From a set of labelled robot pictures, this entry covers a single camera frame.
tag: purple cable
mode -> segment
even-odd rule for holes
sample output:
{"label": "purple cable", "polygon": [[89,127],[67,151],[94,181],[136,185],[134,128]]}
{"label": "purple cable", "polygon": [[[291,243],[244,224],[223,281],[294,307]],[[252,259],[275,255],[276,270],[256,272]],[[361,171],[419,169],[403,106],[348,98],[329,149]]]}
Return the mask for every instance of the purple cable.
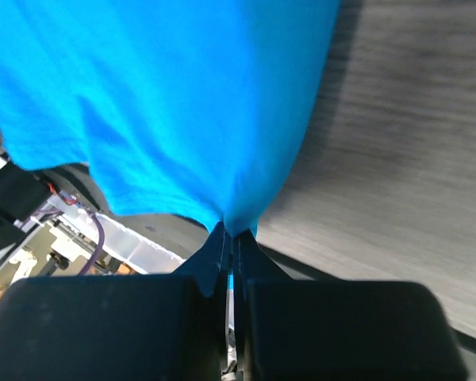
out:
{"label": "purple cable", "polygon": [[94,252],[85,263],[83,268],[79,271],[78,275],[85,275],[88,270],[97,262],[99,256],[102,254],[102,247],[104,246],[104,228],[102,228],[101,222],[97,219],[97,215],[95,213],[90,214],[90,218],[94,222],[95,226],[97,226],[98,231],[98,242],[97,247],[95,248]]}
{"label": "purple cable", "polygon": [[57,208],[50,208],[50,209],[45,209],[45,210],[38,210],[34,214],[32,214],[33,217],[43,217],[43,216],[49,216],[51,214],[57,214],[60,213],[60,209]]}

